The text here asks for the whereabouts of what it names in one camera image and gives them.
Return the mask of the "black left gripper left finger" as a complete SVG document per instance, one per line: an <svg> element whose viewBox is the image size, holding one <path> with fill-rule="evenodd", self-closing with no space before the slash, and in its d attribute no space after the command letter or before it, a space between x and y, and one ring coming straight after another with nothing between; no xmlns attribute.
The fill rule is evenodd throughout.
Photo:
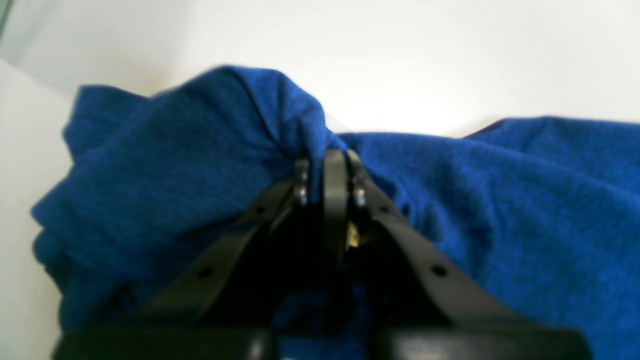
<svg viewBox="0 0 640 360"><path fill-rule="evenodd" d="M268 187L233 224L134 317L70 332L55 360L278 360L269 329L282 283L267 260L273 232L307 205L309 160Z"/></svg>

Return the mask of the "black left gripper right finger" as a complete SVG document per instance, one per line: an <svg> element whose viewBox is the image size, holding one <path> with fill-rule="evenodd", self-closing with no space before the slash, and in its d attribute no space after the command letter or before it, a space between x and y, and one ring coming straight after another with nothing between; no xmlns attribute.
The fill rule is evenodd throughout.
<svg viewBox="0 0 640 360"><path fill-rule="evenodd" d="M581 331L545 326L493 297L425 239L357 153L323 159L324 243L365 285L371 360L590 360Z"/></svg>

